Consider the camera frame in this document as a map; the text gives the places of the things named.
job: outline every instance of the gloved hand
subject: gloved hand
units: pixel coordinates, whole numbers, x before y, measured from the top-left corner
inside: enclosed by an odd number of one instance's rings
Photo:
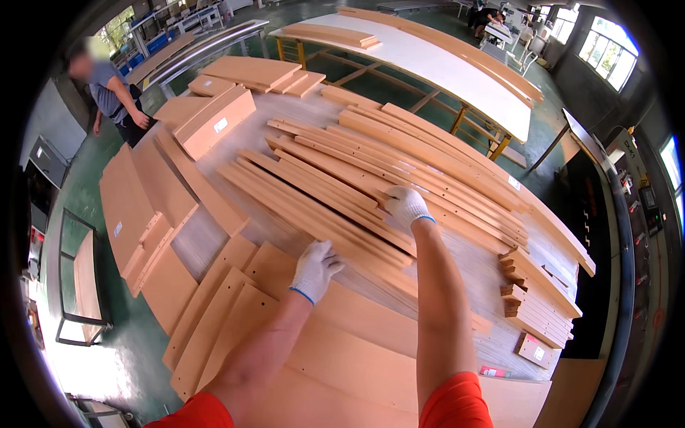
[[[430,218],[435,223],[435,218],[428,212],[426,202],[419,192],[403,186],[393,186],[386,193],[390,199],[385,208],[407,229],[411,229],[412,223],[418,218]]]
[[[291,290],[300,292],[316,305],[328,290],[328,283],[334,273],[340,272],[345,264],[331,248],[331,241],[314,241],[297,260],[295,278]]]

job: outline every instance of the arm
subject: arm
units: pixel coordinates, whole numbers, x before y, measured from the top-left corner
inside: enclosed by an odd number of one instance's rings
[[[119,98],[119,101],[121,101],[121,103],[124,105],[126,111],[129,112],[133,118],[133,122],[135,122],[139,127],[147,129],[150,119],[145,113],[138,110],[136,107],[136,102],[133,101],[133,97],[131,97],[131,93],[128,89],[126,89],[124,83],[116,75],[111,76],[108,80],[107,89],[116,94],[116,98]]]
[[[95,113],[95,123],[92,124],[92,132],[95,134],[96,137],[100,136],[100,122],[102,121],[102,112],[100,109],[97,109],[97,113]]]
[[[464,282],[421,195],[394,186],[390,213],[416,240],[419,272],[419,348],[416,381],[419,409],[450,376],[475,371],[471,306]]]
[[[226,356],[204,390],[226,407],[234,424],[243,421],[275,380],[331,276],[343,266],[330,241],[313,242],[299,258],[292,286],[274,317]]]

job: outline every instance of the gray t-shirt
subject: gray t-shirt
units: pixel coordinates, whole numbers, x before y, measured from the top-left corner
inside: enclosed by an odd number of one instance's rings
[[[114,64],[112,64],[111,61],[95,62],[92,66],[90,81],[88,82],[90,93],[95,100],[97,107],[102,114],[107,117],[113,115],[116,109],[121,105],[121,101],[116,97],[114,91],[107,89],[107,83],[112,76],[117,76],[124,83],[126,89],[129,89],[129,84],[126,83],[126,79],[121,72],[114,67]],[[128,111],[125,108],[121,108],[112,120],[114,123],[120,123],[127,114]]]

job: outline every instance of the barcode sticker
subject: barcode sticker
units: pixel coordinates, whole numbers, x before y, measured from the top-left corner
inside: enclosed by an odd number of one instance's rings
[[[543,357],[545,356],[545,350],[542,349],[542,348],[540,348],[540,347],[538,347],[538,348],[535,350],[535,354],[533,354],[533,356],[535,357],[536,360],[542,361],[542,360],[543,360]]]
[[[228,121],[226,121],[226,118],[222,118],[219,122],[216,123],[216,125],[214,126],[214,130],[218,134],[219,132],[221,132],[222,129],[224,129],[227,126]]]
[[[521,183],[511,175],[509,176],[509,184],[511,184],[514,189],[521,190]]]

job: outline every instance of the green floor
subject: green floor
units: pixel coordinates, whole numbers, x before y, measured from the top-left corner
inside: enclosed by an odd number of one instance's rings
[[[283,1],[280,6],[274,5],[261,10],[255,6],[241,9],[238,11],[234,23],[241,23],[251,18],[268,19],[270,20],[267,27],[269,32],[272,29],[303,19],[333,13],[338,4],[374,9],[375,2]],[[456,10],[403,13],[401,16],[435,27],[473,44],[476,43],[471,31],[466,28],[465,14],[462,15],[461,19],[457,19]],[[269,49],[271,57],[277,58],[273,39],[269,40]],[[521,49],[519,46],[516,52],[520,52]],[[252,56],[261,56],[261,48],[257,40],[248,41],[248,50]],[[217,56],[226,53],[239,55],[239,48],[228,49],[217,54]],[[173,82],[174,91],[177,94],[183,92],[187,88],[188,82],[195,78],[197,70],[205,65],[200,64],[194,70],[179,76]],[[351,67],[318,59],[312,61],[308,68],[327,73],[329,80],[335,80],[353,71]],[[410,82],[418,88],[425,86],[421,82],[401,73],[396,73],[387,67],[384,67],[383,71]],[[534,64],[526,77],[542,88],[545,100],[533,110],[527,143],[513,142],[511,147],[522,153],[526,157],[528,165],[531,165],[562,128],[560,108],[563,104],[551,77],[542,67]],[[397,86],[372,75],[357,78],[346,84],[345,87],[376,101],[392,101],[405,108],[411,107],[420,99],[420,96],[398,89]],[[425,88],[426,92],[431,90],[432,88]],[[457,101],[449,97],[440,95],[439,99],[450,106],[457,108],[459,106]],[[159,88],[151,88],[144,93],[142,102],[144,110],[152,114],[164,103],[164,97]],[[418,115],[443,128],[448,128],[453,120],[450,114],[430,104],[419,110]],[[46,287],[45,284],[48,280],[51,281],[51,284],[55,281],[51,275],[56,275],[56,267],[55,264],[50,265],[50,260],[46,260],[45,257],[41,278],[41,283],[44,285],[40,286],[42,298],[39,299],[38,303],[39,307],[45,308],[47,301],[51,302],[50,313],[45,314],[47,310],[41,310],[41,319],[47,353],[65,392],[104,400],[114,407],[132,412],[136,422],[143,425],[162,417],[167,411],[175,411],[182,405],[182,402],[169,386],[171,374],[161,363],[161,357],[169,339],[157,323],[142,295],[137,299],[131,297],[125,283],[119,277],[114,258],[106,242],[107,235],[98,181],[104,166],[123,142],[111,121],[105,119],[101,128],[101,136],[99,137],[95,137],[92,132],[89,133],[73,160],[71,171],[53,206],[46,248],[56,248],[55,242],[58,239],[62,208],[64,207],[97,228],[105,240],[105,251],[97,263],[101,273],[101,285],[105,289],[108,306],[112,313],[114,329],[105,333],[102,343],[95,347],[81,348],[54,342],[55,319],[58,311],[55,310],[53,302],[57,298],[57,291],[55,286]],[[484,148],[473,144],[485,152]],[[555,149],[534,173],[526,173],[521,167],[504,158],[504,156],[501,156],[497,163],[524,183],[554,211],[557,213],[564,211],[564,201],[561,198],[555,198],[553,186],[553,173],[563,163],[563,154],[559,148]],[[74,225],[67,225],[63,236],[64,250],[74,254],[83,234],[84,232],[77,230]],[[69,310],[73,309],[73,303],[69,303],[73,300],[73,287],[68,285],[73,283],[70,278],[73,273],[70,271],[69,263],[64,262],[62,268],[62,276],[66,284],[64,287],[65,306]]]

